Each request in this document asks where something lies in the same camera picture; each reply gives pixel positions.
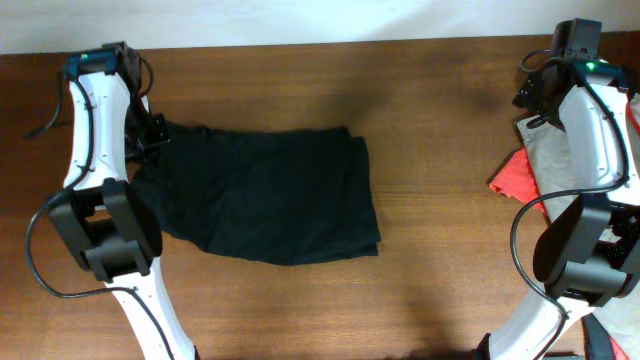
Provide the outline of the black shorts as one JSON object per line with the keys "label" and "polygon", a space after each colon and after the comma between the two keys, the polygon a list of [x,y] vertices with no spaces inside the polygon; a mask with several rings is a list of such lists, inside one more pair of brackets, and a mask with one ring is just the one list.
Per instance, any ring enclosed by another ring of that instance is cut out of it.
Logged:
{"label": "black shorts", "polygon": [[131,182],[162,231],[205,253],[280,266],[377,255],[363,137],[345,127],[169,131]]}

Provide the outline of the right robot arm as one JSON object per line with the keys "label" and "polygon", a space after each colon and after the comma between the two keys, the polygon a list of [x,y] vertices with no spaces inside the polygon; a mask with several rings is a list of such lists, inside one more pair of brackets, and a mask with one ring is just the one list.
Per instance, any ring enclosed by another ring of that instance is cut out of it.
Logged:
{"label": "right robot arm", "polygon": [[[542,359],[574,323],[639,282],[639,174],[624,72],[597,60],[550,59],[529,74],[514,101],[542,99],[545,87],[562,96],[556,118],[568,137],[574,182],[541,193],[516,214],[510,252],[529,291],[507,322],[483,338],[480,359]],[[531,208],[554,199],[569,204],[540,235],[528,273],[518,256],[518,227]]]}

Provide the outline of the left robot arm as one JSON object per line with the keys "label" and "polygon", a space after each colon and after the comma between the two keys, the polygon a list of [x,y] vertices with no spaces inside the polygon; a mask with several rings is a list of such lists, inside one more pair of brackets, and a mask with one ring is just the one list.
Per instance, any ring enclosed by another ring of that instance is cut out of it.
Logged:
{"label": "left robot arm", "polygon": [[77,265],[112,294],[147,359],[196,359],[161,268],[162,232],[134,193],[126,166],[152,158],[170,137],[151,112],[149,64],[126,43],[69,56],[62,77],[73,100],[72,154],[62,190],[41,209]]}

